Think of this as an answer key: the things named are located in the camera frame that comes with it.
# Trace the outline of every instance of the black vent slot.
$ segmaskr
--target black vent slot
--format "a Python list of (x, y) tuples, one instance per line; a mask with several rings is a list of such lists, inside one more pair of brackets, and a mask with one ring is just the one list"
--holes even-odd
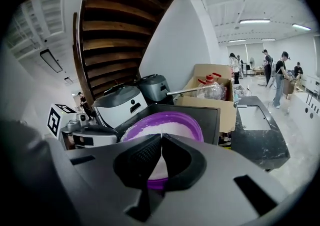
[(233, 179), (260, 216), (266, 214), (277, 204), (248, 176)]
[(70, 159), (70, 162), (72, 165), (77, 165), (77, 164), (83, 164), (83, 163), (89, 162), (91, 160), (95, 160), (95, 157), (92, 155), (89, 155), (89, 156), (72, 158)]

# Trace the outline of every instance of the ceiling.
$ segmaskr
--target ceiling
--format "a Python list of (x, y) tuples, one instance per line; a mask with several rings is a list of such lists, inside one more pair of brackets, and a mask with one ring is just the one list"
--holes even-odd
[[(246, 39), (246, 43), (261, 39), (284, 39), (316, 32), (318, 24), (304, 0), (202, 0), (209, 12), (219, 44)], [(245, 19), (270, 19), (266, 24), (239, 24)], [(310, 27), (299, 30), (292, 24)]]
[[(82, 0), (31, 0), (22, 4), (8, 29), (6, 42), (22, 65), (30, 60), (72, 93), (80, 91), (73, 59), (73, 13)], [(261, 43), (261, 39), (284, 39), (304, 33), (317, 32), (317, 21), (304, 0), (202, 0), (209, 12), (218, 42), (246, 39), (245, 43)], [(271, 19), (267, 24), (239, 24), (244, 19)], [(295, 29), (296, 23), (311, 31)], [(56, 73), (40, 57), (40, 51), (50, 49), (63, 68)], [(64, 78), (70, 77), (70, 85)]]
[[(73, 58), (73, 13), (79, 12), (82, 0), (30, 0), (21, 4), (13, 15), (6, 43), (24, 66), (32, 62), (73, 94), (81, 91)], [(62, 67), (55, 72), (41, 57), (49, 49)], [(64, 79), (69, 77), (73, 84)]]

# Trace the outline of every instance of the wooden staircase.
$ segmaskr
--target wooden staircase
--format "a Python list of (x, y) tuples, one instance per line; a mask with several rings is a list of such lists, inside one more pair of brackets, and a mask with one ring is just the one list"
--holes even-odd
[[(147, 46), (173, 0), (82, 0), (74, 62), (90, 104), (139, 77)], [(73, 21), (76, 31), (76, 20)]]

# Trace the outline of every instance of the white wall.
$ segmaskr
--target white wall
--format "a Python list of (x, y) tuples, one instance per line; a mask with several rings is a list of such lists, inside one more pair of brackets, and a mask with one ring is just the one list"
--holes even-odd
[(25, 121), (48, 134), (51, 104), (76, 106), (70, 91), (42, 68), (28, 63), (24, 68), (5, 45), (0, 53), (0, 119)]
[(186, 85), (195, 64), (210, 62), (207, 41), (190, 0), (174, 0), (148, 45), (139, 72), (142, 77), (164, 75), (173, 91)]
[(217, 40), (217, 36), (209, 16), (209, 13), (205, 7), (205, 0), (190, 0), (191, 4), (196, 12), (200, 26), (202, 28), (204, 37), (206, 39), (206, 46), (210, 56), (210, 62), (213, 64), (220, 64), (221, 57), (219, 56), (220, 49)]
[(219, 45), (219, 49), (220, 49), (220, 64), (222, 65), (229, 65), (230, 64), (230, 60), (229, 60), (229, 53), (228, 53), (228, 49), (226, 46), (222, 46)]
[(277, 61), (283, 51), (288, 52), (291, 60), (286, 61), (287, 69), (293, 70), (297, 62), (301, 63), (301, 67), (305, 75), (316, 74), (316, 51), (314, 44), (315, 33), (295, 36), (271, 43), (264, 43), (264, 48)]

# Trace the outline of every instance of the white appliance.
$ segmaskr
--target white appliance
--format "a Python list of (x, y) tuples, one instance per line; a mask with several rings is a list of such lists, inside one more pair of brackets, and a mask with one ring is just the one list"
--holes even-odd
[(320, 95), (320, 79), (316, 76), (307, 76), (305, 88), (309, 91)]
[(92, 105), (101, 125), (116, 128), (147, 107), (136, 86), (111, 89)]
[(310, 152), (318, 154), (320, 150), (320, 102), (308, 93), (293, 93), (289, 115), (296, 123)]

